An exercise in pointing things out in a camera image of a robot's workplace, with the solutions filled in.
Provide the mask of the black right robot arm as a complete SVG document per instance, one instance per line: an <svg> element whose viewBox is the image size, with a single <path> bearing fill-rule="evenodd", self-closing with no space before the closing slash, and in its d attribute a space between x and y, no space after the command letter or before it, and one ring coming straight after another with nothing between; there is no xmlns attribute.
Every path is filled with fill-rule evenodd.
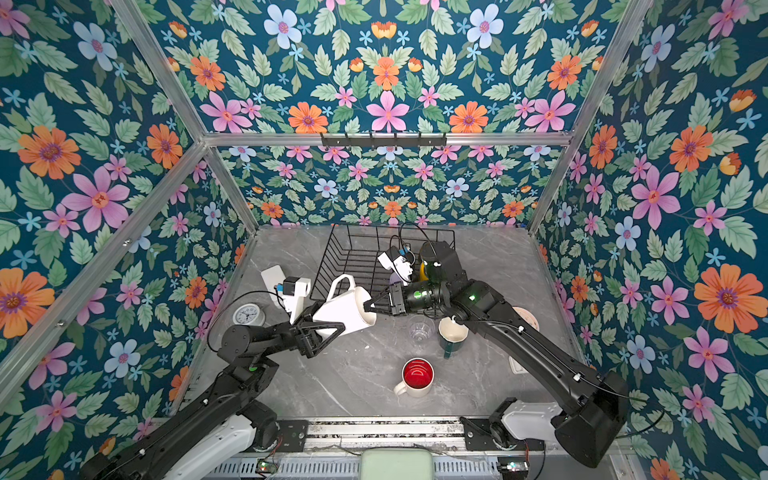
<svg viewBox="0 0 768 480"><path fill-rule="evenodd" d="M621 375L601 374L567 354L497 289L471 278L444 241L426 241L413 256L391 247L378 253L377 262L398 280L366 301L365 311L401 316L434 310L496 344L554 398L549 422L555 441L582 465L599 465L629 416L629 388Z"/></svg>

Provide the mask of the green and cream mug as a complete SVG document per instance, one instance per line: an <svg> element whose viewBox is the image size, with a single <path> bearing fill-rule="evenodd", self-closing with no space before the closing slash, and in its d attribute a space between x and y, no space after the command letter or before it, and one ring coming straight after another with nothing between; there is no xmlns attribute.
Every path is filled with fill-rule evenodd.
<svg viewBox="0 0 768 480"><path fill-rule="evenodd" d="M470 333L466 326L457 323L449 317L440 320L438 332L444 359L449 359L460 350Z"/></svg>

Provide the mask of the cream ceramic mug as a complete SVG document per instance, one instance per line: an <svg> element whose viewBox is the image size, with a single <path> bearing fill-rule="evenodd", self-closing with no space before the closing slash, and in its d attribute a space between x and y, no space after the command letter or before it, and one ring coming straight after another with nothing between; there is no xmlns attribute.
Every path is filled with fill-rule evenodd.
<svg viewBox="0 0 768 480"><path fill-rule="evenodd" d="M312 315L312 320L343 323L342 336L372 327L377 314L367 312L364 307L371 299L371 294L359 286L352 275L342 274L333 280L326 301Z"/></svg>

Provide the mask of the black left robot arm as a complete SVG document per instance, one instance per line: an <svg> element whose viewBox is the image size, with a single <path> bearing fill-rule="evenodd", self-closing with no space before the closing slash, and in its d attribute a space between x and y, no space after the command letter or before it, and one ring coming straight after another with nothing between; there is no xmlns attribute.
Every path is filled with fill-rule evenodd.
<svg viewBox="0 0 768 480"><path fill-rule="evenodd" d="M251 447L269 451L279 441L276 413L258 400L279 365L275 353L296 350L313 358L345 331L339 322L235 325L217 352L227 366L186 408L143 439L109 457L94 455L81 479L200 479Z"/></svg>

